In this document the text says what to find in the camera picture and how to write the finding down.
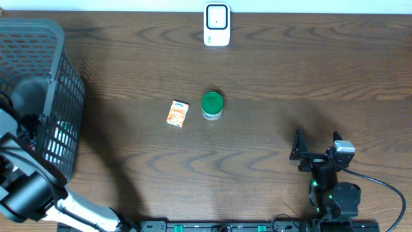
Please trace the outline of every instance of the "small container with green lid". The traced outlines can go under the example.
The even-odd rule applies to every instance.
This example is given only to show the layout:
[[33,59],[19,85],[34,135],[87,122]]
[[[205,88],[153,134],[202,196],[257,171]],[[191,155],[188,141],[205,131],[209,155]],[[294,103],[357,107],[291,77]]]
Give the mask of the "small container with green lid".
[[205,119],[215,121],[223,113],[223,97],[217,92],[209,92],[201,100],[201,111]]

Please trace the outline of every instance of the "wood grain surface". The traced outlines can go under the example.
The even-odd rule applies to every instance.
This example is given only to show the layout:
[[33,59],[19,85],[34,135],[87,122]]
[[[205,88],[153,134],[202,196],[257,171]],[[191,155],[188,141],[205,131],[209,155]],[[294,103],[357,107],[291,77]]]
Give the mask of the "wood grain surface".
[[[315,215],[309,173],[288,157],[297,128],[322,152],[339,130],[357,152],[350,169],[386,181],[412,203],[412,16],[233,14],[230,44],[203,44],[203,15],[4,12],[47,17],[87,86],[70,187],[128,217],[271,220]],[[203,119],[201,97],[225,96]],[[190,104],[183,128],[166,124],[172,100]],[[380,185],[362,189],[358,219],[387,230],[401,209]],[[55,231],[52,222],[1,231]],[[412,230],[406,211],[397,231]]]

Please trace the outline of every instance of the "black square outline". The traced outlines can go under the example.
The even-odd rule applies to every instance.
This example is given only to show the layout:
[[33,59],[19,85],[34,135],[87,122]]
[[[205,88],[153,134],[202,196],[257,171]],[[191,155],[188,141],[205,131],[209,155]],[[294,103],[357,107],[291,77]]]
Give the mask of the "black square outline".
[[[210,6],[224,6],[225,8],[226,8],[226,25],[225,25],[225,27],[224,28],[210,28],[209,27],[209,24],[207,23],[209,20],[208,20],[208,18],[209,18],[209,7]],[[228,12],[227,12],[227,6],[226,5],[220,5],[220,4],[211,4],[211,5],[208,5],[207,7],[206,7],[206,27],[207,27],[207,29],[209,29],[209,30],[224,30],[224,29],[226,29],[227,28],[227,24],[229,23],[228,21],[227,21],[227,18],[228,18]]]

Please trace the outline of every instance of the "table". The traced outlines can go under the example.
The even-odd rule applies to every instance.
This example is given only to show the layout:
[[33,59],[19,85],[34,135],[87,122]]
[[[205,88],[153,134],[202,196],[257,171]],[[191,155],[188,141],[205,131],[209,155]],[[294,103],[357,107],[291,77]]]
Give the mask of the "table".
[[[355,145],[350,169],[386,181],[412,203],[412,16],[232,14],[228,47],[203,44],[203,14],[4,12],[47,17],[87,88],[72,190],[136,220],[309,217],[309,173],[289,161],[295,130],[323,152],[338,130]],[[223,117],[201,115],[209,90]],[[166,124],[172,100],[191,107]],[[346,173],[362,189],[358,219],[385,231],[401,201]],[[2,231],[55,231],[51,222]],[[407,211],[397,231],[412,229]]]

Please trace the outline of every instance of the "white wall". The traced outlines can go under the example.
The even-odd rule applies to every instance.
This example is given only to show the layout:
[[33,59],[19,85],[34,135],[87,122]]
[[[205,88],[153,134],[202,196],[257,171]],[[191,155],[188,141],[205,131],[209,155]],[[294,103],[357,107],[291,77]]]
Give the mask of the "white wall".
[[[202,12],[204,0],[1,0],[5,10]],[[412,0],[226,0],[232,12],[412,14]]]

